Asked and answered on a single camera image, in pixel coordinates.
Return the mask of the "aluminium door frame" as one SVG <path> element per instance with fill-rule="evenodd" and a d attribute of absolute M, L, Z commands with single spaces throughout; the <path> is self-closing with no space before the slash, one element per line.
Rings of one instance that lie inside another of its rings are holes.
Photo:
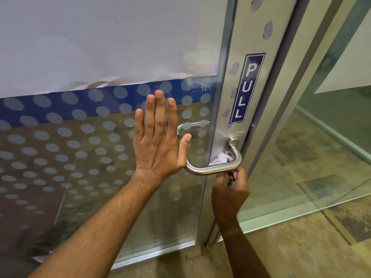
<path fill-rule="evenodd" d="M 240 165 L 250 176 L 282 130 L 321 56 L 336 36 L 356 0 L 263 0 L 251 11 L 252 0 L 228 0 L 213 98 L 206 164 L 227 147 L 229 137 L 240 140 Z M 263 39 L 273 21 L 271 37 Z M 247 54 L 266 53 L 245 120 L 227 128 Z M 235 76 L 229 74 L 239 62 Z M 222 117 L 225 109 L 227 117 Z"/>

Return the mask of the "white cloth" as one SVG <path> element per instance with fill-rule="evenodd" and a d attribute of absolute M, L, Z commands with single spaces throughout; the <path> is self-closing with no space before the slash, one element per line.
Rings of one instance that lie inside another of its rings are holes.
<path fill-rule="evenodd" d="M 230 155 L 224 152 L 221 152 L 212 162 L 209 163 L 209 166 L 216 165 L 216 164 L 230 163 L 232 161 L 233 161 L 233 157 L 231 157 Z"/>

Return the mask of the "person's left hand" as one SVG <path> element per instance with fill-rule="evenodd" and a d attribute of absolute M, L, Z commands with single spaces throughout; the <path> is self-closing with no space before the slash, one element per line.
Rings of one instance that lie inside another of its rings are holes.
<path fill-rule="evenodd" d="M 136 158 L 135 177 L 144 184 L 159 186 L 167 178 L 183 168 L 177 168 L 179 151 L 177 104 L 173 98 L 166 99 L 167 125 L 165 135 L 155 135 L 155 94 L 146 98 L 144 114 L 144 136 L 142 140 L 134 139 Z"/>

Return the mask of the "person's right hand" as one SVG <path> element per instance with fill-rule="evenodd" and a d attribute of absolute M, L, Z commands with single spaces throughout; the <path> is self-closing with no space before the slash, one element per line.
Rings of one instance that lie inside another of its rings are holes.
<path fill-rule="evenodd" d="M 212 188 L 211 202 L 216 222 L 237 219 L 240 208 L 250 196 L 249 186 L 247 189 L 223 188 L 223 180 L 223 173 L 218 173 Z M 231 184 L 229 178 L 225 180 L 226 185 Z"/>

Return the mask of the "person's right forearm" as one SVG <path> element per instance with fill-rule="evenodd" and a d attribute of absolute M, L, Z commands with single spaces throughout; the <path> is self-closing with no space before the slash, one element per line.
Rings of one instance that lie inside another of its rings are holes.
<path fill-rule="evenodd" d="M 271 278 L 242 232 L 237 219 L 217 221 L 233 278 Z"/>

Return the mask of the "glass partition panel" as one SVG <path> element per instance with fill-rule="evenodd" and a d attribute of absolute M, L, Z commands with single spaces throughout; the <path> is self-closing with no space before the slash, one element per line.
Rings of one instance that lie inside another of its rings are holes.
<path fill-rule="evenodd" d="M 371 224 L 371 0 L 356 0 L 282 130 L 249 176 L 244 232 L 313 212 Z"/>

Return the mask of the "blue door sign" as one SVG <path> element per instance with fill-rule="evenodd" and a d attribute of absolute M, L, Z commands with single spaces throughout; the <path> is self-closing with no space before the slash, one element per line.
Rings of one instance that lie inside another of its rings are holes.
<path fill-rule="evenodd" d="M 245 56 L 243 70 L 230 115 L 230 125 L 241 123 L 245 120 L 265 55 L 266 53 L 255 53 Z"/>

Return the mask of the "glass door with dotted film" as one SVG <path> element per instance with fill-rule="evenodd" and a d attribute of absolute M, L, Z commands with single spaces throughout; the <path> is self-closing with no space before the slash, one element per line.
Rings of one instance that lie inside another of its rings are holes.
<path fill-rule="evenodd" d="M 135 110 L 156 90 L 174 98 L 179 125 L 210 121 L 180 133 L 192 135 L 189 161 L 215 159 L 227 1 L 0 0 L 0 278 L 28 276 L 129 182 Z M 182 169 L 166 180 L 116 263 L 206 242 L 213 179 Z"/>

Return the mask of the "person's left forearm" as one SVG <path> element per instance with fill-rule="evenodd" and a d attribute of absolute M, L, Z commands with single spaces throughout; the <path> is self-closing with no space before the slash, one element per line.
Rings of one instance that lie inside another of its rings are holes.
<path fill-rule="evenodd" d="M 107 278 L 154 192 L 178 169 L 137 169 L 129 182 L 28 278 Z"/>

